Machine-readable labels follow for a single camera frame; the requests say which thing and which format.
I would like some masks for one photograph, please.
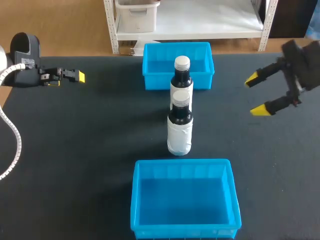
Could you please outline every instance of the bottle label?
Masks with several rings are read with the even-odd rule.
[[[175,86],[172,85],[172,83],[170,84],[170,110],[172,110],[173,95],[174,95],[174,93],[176,91],[179,91],[179,90],[187,91],[189,93],[189,98],[190,98],[189,110],[190,110],[190,112],[192,112],[192,94],[193,94],[193,91],[194,91],[194,82],[192,82],[192,84],[190,86],[185,87],[185,88],[175,87]]]
[[[192,126],[194,120],[192,119],[185,125],[173,124],[169,117],[168,121],[168,150],[176,156],[186,155],[191,149]]]

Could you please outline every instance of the white shelf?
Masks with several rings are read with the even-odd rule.
[[[161,0],[156,30],[126,33],[116,21],[120,41],[261,38],[263,24],[250,0]]]

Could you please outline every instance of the white cable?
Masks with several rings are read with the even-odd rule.
[[[24,70],[26,69],[26,65],[23,63],[19,63],[16,65],[12,65],[11,67],[7,68],[6,70],[3,71],[3,73],[0,75],[0,86],[2,85],[2,83],[4,82],[5,78],[12,72],[17,71],[17,70]],[[16,138],[16,153],[15,153],[15,157],[13,159],[13,162],[10,164],[10,166],[8,167],[8,169],[2,173],[0,175],[0,180],[4,179],[6,176],[8,176],[8,174],[12,171],[12,169],[14,169],[14,167],[16,166],[20,154],[21,154],[21,150],[22,150],[22,141],[21,141],[21,136],[20,133],[18,131],[18,129],[16,128],[16,126],[9,120],[9,118],[5,115],[4,111],[2,110],[1,106],[0,106],[0,117],[3,119],[3,121],[9,125],[9,127],[12,129],[15,138]]]

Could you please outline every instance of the floor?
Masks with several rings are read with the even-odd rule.
[[[0,1],[0,44],[10,51],[12,37],[19,32],[36,35],[42,56],[112,56],[108,25],[102,0],[10,0]],[[212,53],[257,53],[259,38],[210,40]],[[266,52],[281,51],[288,39],[269,39]],[[309,39],[297,39],[301,46]],[[131,53],[132,44],[121,43],[120,53]],[[0,105],[10,93],[1,87]]]

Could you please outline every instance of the blue plastic basket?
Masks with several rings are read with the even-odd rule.
[[[190,59],[194,89],[211,89],[215,73],[208,42],[148,43],[144,46],[142,73],[146,90],[169,90],[178,56]]]
[[[229,160],[136,162],[131,229],[137,239],[234,238],[240,227]]]

